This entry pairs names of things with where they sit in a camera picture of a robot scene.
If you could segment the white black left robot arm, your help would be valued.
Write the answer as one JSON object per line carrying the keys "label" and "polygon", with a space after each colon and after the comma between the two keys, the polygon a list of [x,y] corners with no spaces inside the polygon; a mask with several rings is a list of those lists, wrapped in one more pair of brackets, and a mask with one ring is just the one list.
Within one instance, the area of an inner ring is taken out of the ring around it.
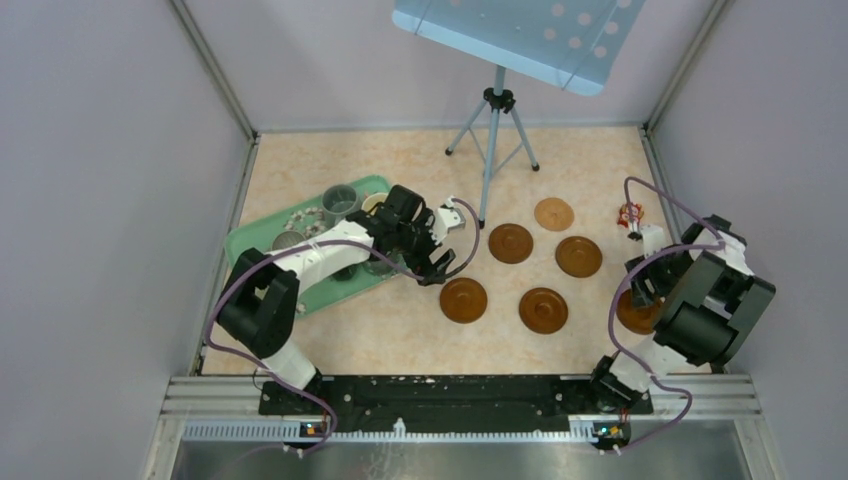
{"label": "white black left robot arm", "polygon": [[318,370],[292,340],[302,294],[332,275],[379,260],[419,285],[445,282],[456,255],[433,253],[465,216],[458,199],[431,209],[408,188],[393,186],[370,210],[356,209],[320,235],[292,247],[263,253],[244,251],[232,267],[210,323],[241,345],[239,355],[284,383],[283,401],[297,413],[319,404]]}

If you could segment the light tan wooden coaster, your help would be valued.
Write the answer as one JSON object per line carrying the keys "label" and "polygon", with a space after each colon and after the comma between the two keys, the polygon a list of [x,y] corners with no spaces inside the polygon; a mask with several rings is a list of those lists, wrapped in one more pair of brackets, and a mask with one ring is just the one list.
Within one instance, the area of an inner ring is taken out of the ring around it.
{"label": "light tan wooden coaster", "polygon": [[562,232],[573,225],[575,213],[573,208],[561,198],[548,197],[536,204],[534,218],[542,228]]}

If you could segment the dark grey cup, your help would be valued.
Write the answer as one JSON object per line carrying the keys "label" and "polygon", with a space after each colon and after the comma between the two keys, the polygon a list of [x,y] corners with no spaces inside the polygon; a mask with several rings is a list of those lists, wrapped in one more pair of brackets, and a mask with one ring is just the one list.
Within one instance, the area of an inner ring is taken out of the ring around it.
{"label": "dark grey cup", "polygon": [[362,268],[369,275],[377,277],[392,276],[396,270],[382,260],[366,261],[362,264]]}

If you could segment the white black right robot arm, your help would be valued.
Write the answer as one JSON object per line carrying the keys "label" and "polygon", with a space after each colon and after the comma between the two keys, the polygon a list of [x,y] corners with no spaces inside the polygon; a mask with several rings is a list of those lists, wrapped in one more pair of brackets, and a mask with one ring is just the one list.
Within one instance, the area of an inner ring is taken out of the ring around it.
{"label": "white black right robot arm", "polygon": [[586,385],[594,409],[631,409],[653,376],[686,365],[723,366],[739,351],[776,288],[747,265],[747,242],[731,226],[710,215],[667,246],[660,243],[661,228],[642,229],[643,253],[625,264],[613,314],[622,320],[624,309],[632,309],[648,321],[648,334],[598,362]]}

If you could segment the dark brown wooden coaster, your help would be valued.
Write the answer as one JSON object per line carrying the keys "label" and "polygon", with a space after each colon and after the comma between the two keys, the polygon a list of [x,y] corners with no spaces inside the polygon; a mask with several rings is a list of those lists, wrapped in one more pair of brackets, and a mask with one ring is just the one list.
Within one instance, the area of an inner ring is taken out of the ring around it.
{"label": "dark brown wooden coaster", "polygon": [[471,278],[455,278],[447,282],[439,295],[439,306],[446,318],[458,324],[479,320],[488,306],[483,285]]}

